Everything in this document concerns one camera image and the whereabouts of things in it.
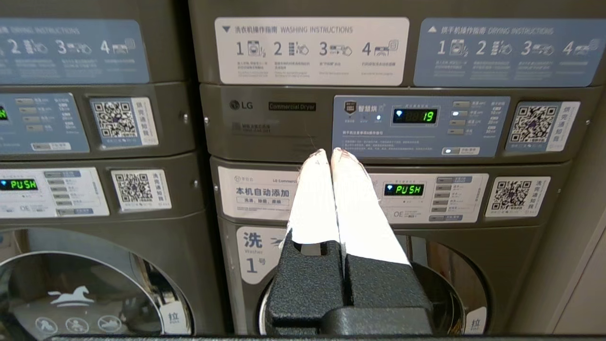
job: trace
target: washing instructions label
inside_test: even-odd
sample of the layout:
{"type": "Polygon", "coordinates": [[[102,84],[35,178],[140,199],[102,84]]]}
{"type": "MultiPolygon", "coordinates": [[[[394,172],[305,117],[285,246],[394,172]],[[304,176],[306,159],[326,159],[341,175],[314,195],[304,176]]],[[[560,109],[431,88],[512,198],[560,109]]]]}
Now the washing instructions label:
{"type": "Polygon", "coordinates": [[[278,265],[282,243],[286,235],[283,228],[243,226],[236,232],[238,259],[242,280],[258,284],[278,265]]]}
{"type": "Polygon", "coordinates": [[[112,179],[122,211],[173,207],[163,169],[113,170],[112,179]]]}
{"type": "Polygon", "coordinates": [[[483,334],[486,327],[486,316],[488,311],[485,306],[470,311],[465,318],[465,330],[463,334],[483,334]]]}
{"type": "Polygon", "coordinates": [[[505,150],[561,152],[581,102],[520,102],[505,150]]]}
{"type": "Polygon", "coordinates": [[[486,217],[536,217],[551,177],[497,177],[486,217]]]}
{"type": "Polygon", "coordinates": [[[134,20],[0,18],[0,84],[147,82],[134,20]]]}
{"type": "Polygon", "coordinates": [[[223,213],[232,218],[288,221],[299,172],[289,170],[219,170],[223,213]]]}
{"type": "Polygon", "coordinates": [[[71,93],[0,93],[0,155],[89,151],[71,93]]]}
{"type": "Polygon", "coordinates": [[[585,87],[606,45],[606,19],[427,18],[416,86],[585,87]]]}
{"type": "Polygon", "coordinates": [[[94,167],[0,169],[0,218],[109,215],[94,167]]]}
{"type": "Polygon", "coordinates": [[[158,145],[149,98],[93,98],[90,107],[104,148],[158,145]]]}
{"type": "Polygon", "coordinates": [[[408,18],[217,18],[225,84],[398,86],[408,18]]]}
{"type": "Polygon", "coordinates": [[[370,174],[390,224],[474,223],[488,174],[370,174]]]}

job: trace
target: gray metal panel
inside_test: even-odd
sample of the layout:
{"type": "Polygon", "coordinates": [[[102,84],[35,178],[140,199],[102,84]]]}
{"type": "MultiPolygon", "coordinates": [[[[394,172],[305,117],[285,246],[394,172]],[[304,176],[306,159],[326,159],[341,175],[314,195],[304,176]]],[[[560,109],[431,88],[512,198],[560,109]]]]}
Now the gray metal panel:
{"type": "Polygon", "coordinates": [[[187,7],[178,0],[21,0],[2,5],[4,18],[132,19],[139,23],[150,83],[183,81],[191,42],[187,7]]]}
{"type": "MultiPolygon", "coordinates": [[[[275,271],[257,285],[242,281],[238,263],[236,231],[241,226],[219,219],[219,229],[226,259],[231,310],[237,333],[257,333],[259,302],[275,271]]],[[[541,235],[540,226],[523,226],[487,229],[432,229],[398,230],[406,234],[435,241],[452,248],[468,258],[485,281],[490,295],[488,332],[499,333],[509,318],[511,304],[527,272],[528,264],[541,235]]]]}
{"type": "Polygon", "coordinates": [[[0,224],[0,231],[48,228],[82,232],[108,240],[154,264],[183,292],[196,334],[222,334],[222,302],[205,212],[158,220],[52,220],[0,224]]]}
{"type": "Polygon", "coordinates": [[[3,155],[3,160],[155,157],[189,152],[196,147],[191,120],[192,116],[199,112],[199,109],[191,106],[191,91],[187,83],[141,84],[137,86],[0,86],[0,92],[71,93],[76,101],[90,148],[89,153],[3,155]],[[103,149],[95,115],[90,107],[90,100],[102,97],[149,98],[158,134],[158,145],[103,149]],[[184,114],[188,115],[187,120],[184,120],[184,114]]]}
{"type": "Polygon", "coordinates": [[[229,160],[303,162],[319,148],[332,150],[333,99],[336,95],[380,96],[510,96],[511,103],[494,158],[363,158],[365,164],[494,164],[562,162],[574,157],[593,115],[601,87],[586,89],[398,89],[348,87],[201,86],[204,116],[208,118],[208,151],[229,160]],[[251,103],[252,109],[232,101],[251,103]],[[508,152],[516,106],[521,101],[580,101],[566,147],[562,152],[508,152]],[[274,111],[268,102],[316,103],[316,111],[274,111]],[[241,124],[260,124],[267,132],[243,132],[241,124]]]}
{"type": "MultiPolygon", "coordinates": [[[[299,165],[297,164],[271,164],[271,163],[242,163],[226,161],[216,157],[211,157],[211,173],[213,182],[216,186],[219,186],[219,176],[217,167],[223,166],[226,168],[235,169],[267,169],[277,171],[298,171],[299,165]]],[[[372,173],[488,173],[490,179],[486,185],[484,191],[484,198],[482,199],[482,206],[479,211],[478,220],[476,223],[444,223],[444,224],[409,224],[409,225],[393,225],[394,229],[462,229],[462,228],[498,228],[500,226],[529,226],[529,225],[541,225],[546,223],[551,215],[553,206],[556,204],[559,194],[558,192],[563,187],[568,172],[570,170],[571,162],[562,164],[542,164],[538,166],[525,165],[525,166],[366,166],[366,170],[369,174],[372,173]],[[507,217],[490,217],[484,216],[486,206],[488,205],[488,199],[490,198],[491,188],[495,177],[512,177],[512,176],[549,176],[551,181],[549,187],[545,193],[545,198],[541,204],[541,210],[539,215],[536,217],[520,217],[520,218],[507,218],[507,217]]],[[[259,220],[247,220],[239,218],[226,217],[223,214],[223,207],[221,203],[221,188],[215,191],[215,202],[217,207],[217,214],[220,217],[224,217],[230,221],[237,223],[247,224],[256,223],[259,224],[259,220]]],[[[286,221],[262,221],[264,225],[276,225],[286,226],[286,221]]]]}
{"type": "MultiPolygon", "coordinates": [[[[573,0],[190,0],[198,78],[202,83],[220,84],[215,19],[223,16],[405,16],[410,20],[408,49],[402,86],[413,86],[421,22],[425,18],[604,18],[606,6],[601,0],[579,5],[573,0]]],[[[591,85],[606,78],[606,61],[598,67],[591,85]]]]}
{"type": "Polygon", "coordinates": [[[95,167],[101,180],[110,215],[106,217],[86,218],[43,218],[43,219],[2,219],[2,225],[19,225],[27,223],[103,223],[113,224],[116,221],[130,221],[135,219],[153,219],[180,217],[205,208],[206,195],[200,188],[200,170],[196,154],[188,153],[177,157],[167,158],[139,158],[139,159],[112,159],[112,160],[85,160],[85,161],[47,161],[47,162],[2,162],[0,169],[9,168],[60,168],[60,167],[95,167]],[[154,211],[121,212],[116,190],[114,188],[112,170],[136,169],[163,169],[168,184],[168,192],[172,202],[171,209],[154,211]]]}

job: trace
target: commercial dryer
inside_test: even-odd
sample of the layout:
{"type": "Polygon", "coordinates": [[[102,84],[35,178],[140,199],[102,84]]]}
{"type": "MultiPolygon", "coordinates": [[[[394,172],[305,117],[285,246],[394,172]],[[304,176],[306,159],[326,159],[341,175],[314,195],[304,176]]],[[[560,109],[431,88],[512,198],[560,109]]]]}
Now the commercial dryer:
{"type": "Polygon", "coordinates": [[[6,337],[224,332],[184,5],[3,7],[6,337]]]}
{"type": "Polygon", "coordinates": [[[262,331],[299,164],[343,147],[439,330],[504,332],[603,91],[606,6],[189,4],[236,329],[262,331]]]}

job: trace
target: white sticker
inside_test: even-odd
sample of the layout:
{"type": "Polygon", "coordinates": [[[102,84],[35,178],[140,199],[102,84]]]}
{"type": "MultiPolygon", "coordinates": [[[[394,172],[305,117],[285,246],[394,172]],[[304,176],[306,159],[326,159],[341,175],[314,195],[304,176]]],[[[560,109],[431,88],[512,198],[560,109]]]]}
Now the white sticker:
{"type": "Polygon", "coordinates": [[[408,18],[217,18],[225,84],[398,86],[408,18]]]}
{"type": "Polygon", "coordinates": [[[219,170],[221,206],[232,218],[287,221],[299,172],[287,170],[219,170]]]}
{"type": "Polygon", "coordinates": [[[0,169],[0,218],[91,217],[109,213],[94,167],[0,169]]]}
{"type": "Polygon", "coordinates": [[[536,217],[551,177],[497,177],[486,217],[536,217]]]}
{"type": "Polygon", "coordinates": [[[112,179],[123,211],[173,207],[163,169],[113,170],[112,179]]]}
{"type": "Polygon", "coordinates": [[[551,136],[549,136],[549,142],[547,142],[547,152],[561,152],[564,150],[574,118],[580,107],[581,102],[562,102],[551,136]]]}
{"type": "Polygon", "coordinates": [[[487,310],[485,306],[467,313],[463,334],[483,334],[486,327],[486,315],[487,310]]]}
{"type": "Polygon", "coordinates": [[[183,310],[183,303],[170,302],[160,307],[160,315],[164,327],[164,334],[189,334],[187,315],[183,310]]]}
{"type": "Polygon", "coordinates": [[[158,133],[156,123],[153,120],[152,104],[147,97],[132,98],[135,115],[137,117],[137,128],[141,134],[143,146],[157,146],[158,133]]]}
{"type": "Polygon", "coordinates": [[[488,174],[370,174],[391,224],[474,223],[488,174]]]}
{"type": "Polygon", "coordinates": [[[283,228],[243,226],[236,232],[240,274],[248,284],[258,284],[278,265],[282,243],[286,234],[283,228]]]}

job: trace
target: blue label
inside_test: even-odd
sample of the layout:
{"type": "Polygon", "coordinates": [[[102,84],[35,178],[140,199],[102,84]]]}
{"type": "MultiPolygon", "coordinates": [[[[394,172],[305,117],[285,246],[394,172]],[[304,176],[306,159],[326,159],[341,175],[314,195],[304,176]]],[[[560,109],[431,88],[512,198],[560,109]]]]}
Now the blue label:
{"type": "Polygon", "coordinates": [[[585,87],[605,44],[604,19],[427,18],[415,85],[585,87]]]}
{"type": "Polygon", "coordinates": [[[0,155],[87,152],[70,93],[0,93],[0,155]]]}
{"type": "Polygon", "coordinates": [[[360,158],[494,157],[505,96],[335,96],[333,148],[360,158]]]}
{"type": "Polygon", "coordinates": [[[149,98],[93,98],[90,107],[104,148],[158,144],[149,98]]]}
{"type": "Polygon", "coordinates": [[[0,18],[0,84],[147,82],[134,20],[0,18]]]}

